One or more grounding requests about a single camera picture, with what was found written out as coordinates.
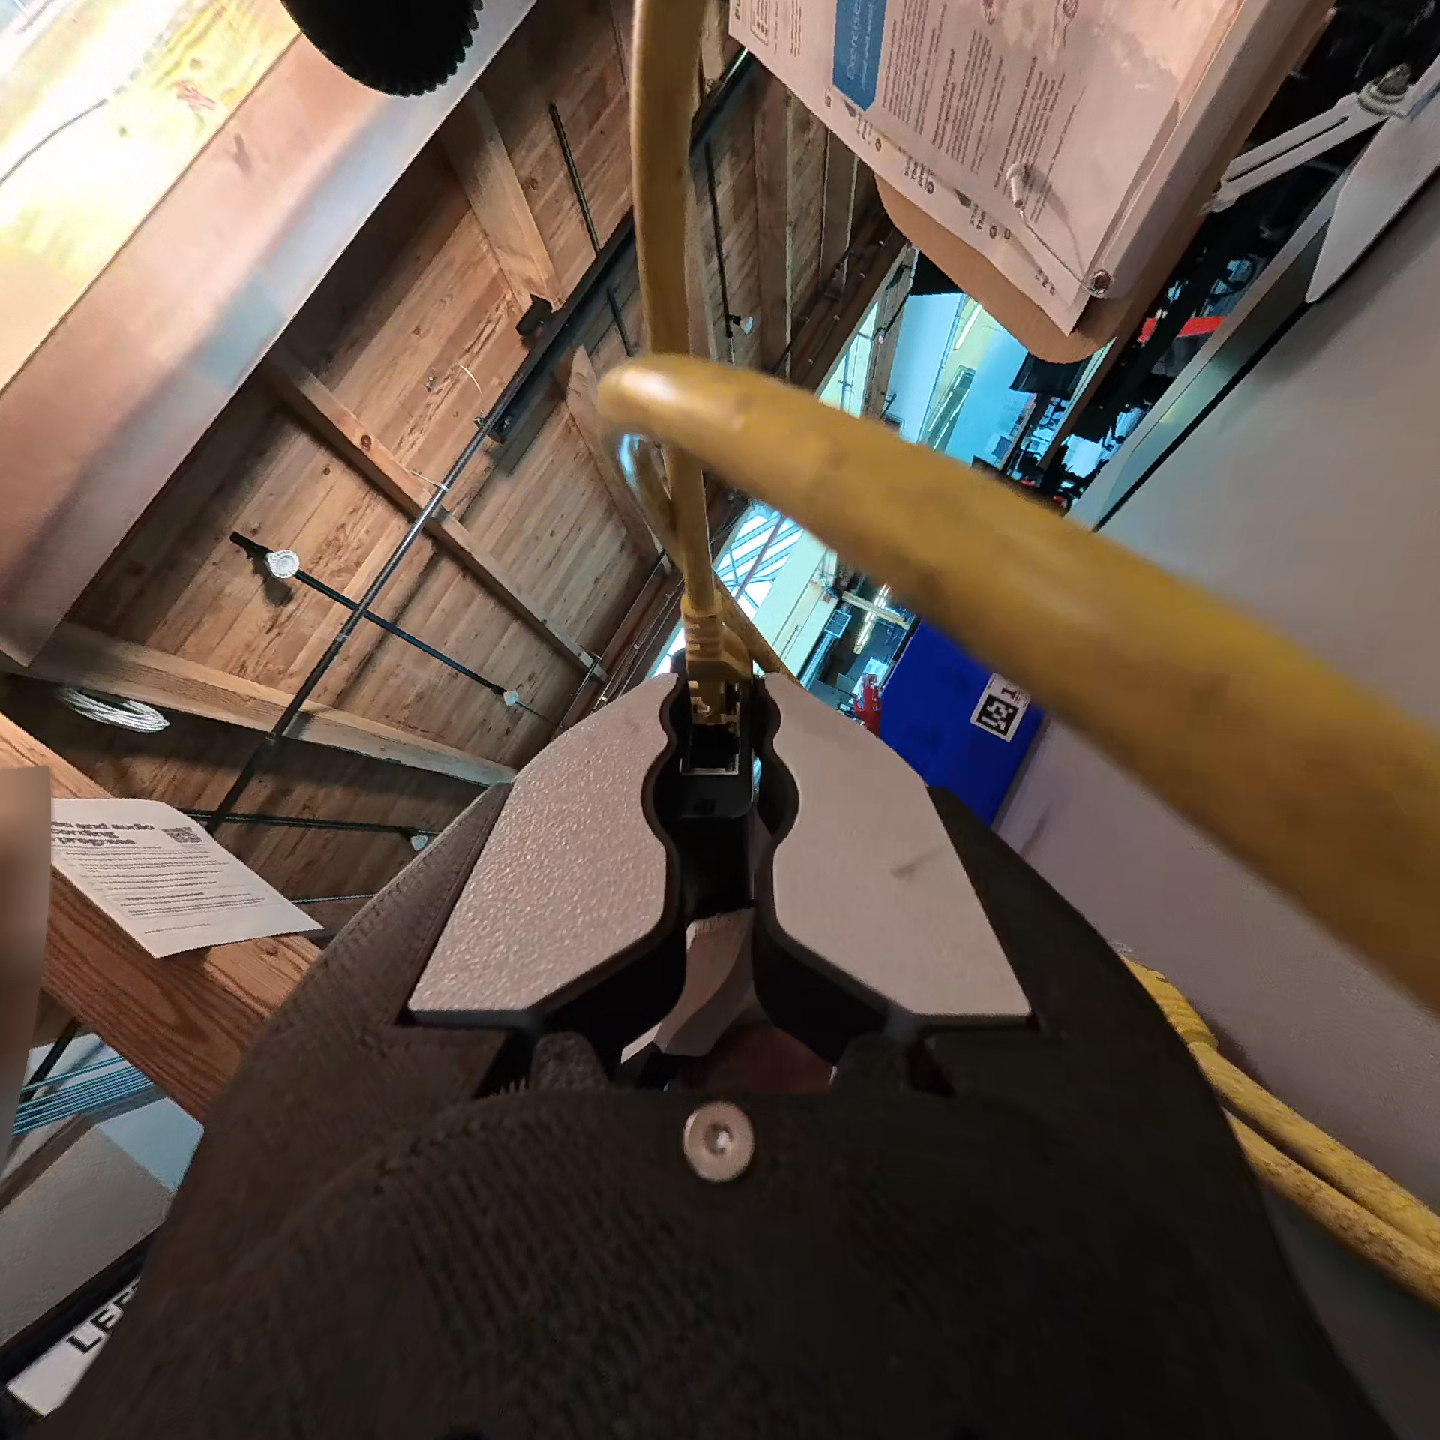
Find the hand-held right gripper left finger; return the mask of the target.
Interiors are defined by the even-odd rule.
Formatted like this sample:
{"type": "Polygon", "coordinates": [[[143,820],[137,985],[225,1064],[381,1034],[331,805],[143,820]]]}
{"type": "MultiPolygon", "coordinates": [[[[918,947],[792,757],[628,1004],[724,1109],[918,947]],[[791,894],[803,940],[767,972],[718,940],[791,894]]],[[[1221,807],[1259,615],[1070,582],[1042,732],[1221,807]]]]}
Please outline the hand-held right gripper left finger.
{"type": "Polygon", "coordinates": [[[520,769],[411,989],[415,1023],[622,1052],[674,1005],[686,922],[656,775],[676,691],[642,682],[520,769]]]}

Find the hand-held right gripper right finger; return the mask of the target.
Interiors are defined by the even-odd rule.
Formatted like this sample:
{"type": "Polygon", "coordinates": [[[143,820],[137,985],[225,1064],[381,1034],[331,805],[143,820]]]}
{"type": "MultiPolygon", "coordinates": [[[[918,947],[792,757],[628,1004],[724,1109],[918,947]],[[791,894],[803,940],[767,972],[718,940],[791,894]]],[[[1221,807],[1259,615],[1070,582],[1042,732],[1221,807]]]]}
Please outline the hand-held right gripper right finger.
{"type": "Polygon", "coordinates": [[[752,980],[814,1052],[1009,1027],[1032,1008],[920,775],[792,677],[752,691],[762,759],[752,980]]]}

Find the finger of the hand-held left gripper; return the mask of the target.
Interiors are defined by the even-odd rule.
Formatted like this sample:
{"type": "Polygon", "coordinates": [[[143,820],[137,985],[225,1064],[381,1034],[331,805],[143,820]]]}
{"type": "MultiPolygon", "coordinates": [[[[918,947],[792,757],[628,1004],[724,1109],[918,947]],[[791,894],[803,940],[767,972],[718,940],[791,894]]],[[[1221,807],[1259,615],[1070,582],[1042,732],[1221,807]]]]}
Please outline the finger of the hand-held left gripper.
{"type": "Polygon", "coordinates": [[[639,1034],[622,1057],[643,1047],[678,1057],[703,1057],[735,1027],[756,1021],[752,982],[753,907],[732,907],[687,925],[686,982],[671,1011],[639,1034]]]}

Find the blue plastic bin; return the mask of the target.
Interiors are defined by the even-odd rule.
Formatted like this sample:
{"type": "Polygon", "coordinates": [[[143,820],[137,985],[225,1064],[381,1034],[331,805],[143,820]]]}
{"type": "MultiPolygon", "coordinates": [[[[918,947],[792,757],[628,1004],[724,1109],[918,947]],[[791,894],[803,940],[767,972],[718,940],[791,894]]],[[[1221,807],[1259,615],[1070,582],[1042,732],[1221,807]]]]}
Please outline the blue plastic bin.
{"type": "Polygon", "coordinates": [[[1046,715],[1032,694],[918,621],[882,692],[878,740],[929,789],[994,822],[1046,715]]]}

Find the grey desk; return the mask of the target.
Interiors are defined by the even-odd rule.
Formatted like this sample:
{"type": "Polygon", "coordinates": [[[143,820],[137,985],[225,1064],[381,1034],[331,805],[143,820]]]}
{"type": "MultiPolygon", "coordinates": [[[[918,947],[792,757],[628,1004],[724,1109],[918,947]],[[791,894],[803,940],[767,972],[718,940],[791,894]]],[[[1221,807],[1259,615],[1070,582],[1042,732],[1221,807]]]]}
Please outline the grey desk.
{"type": "MultiPolygon", "coordinates": [[[[1438,724],[1438,180],[1105,533],[1438,724]]],[[[1438,1021],[1046,724],[998,835],[1251,1078],[1438,1207],[1438,1021]]]]}

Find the white paper notice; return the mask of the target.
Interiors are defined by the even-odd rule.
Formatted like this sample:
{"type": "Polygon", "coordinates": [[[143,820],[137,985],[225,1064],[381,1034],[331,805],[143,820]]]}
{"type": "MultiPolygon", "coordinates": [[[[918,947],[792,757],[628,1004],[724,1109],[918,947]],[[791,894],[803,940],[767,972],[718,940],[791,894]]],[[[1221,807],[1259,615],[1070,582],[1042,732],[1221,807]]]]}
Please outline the white paper notice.
{"type": "Polygon", "coordinates": [[[50,865],[152,956],[321,922],[159,801],[53,797],[50,865]]]}

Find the black ribbed object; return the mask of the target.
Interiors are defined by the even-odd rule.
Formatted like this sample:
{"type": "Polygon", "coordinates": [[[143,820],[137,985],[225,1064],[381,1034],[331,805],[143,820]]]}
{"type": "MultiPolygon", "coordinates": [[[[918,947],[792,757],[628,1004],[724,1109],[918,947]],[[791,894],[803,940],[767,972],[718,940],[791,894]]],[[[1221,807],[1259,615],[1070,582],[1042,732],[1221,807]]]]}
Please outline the black ribbed object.
{"type": "Polygon", "coordinates": [[[481,3],[282,3],[321,55],[376,92],[415,98],[457,72],[481,3]]]}

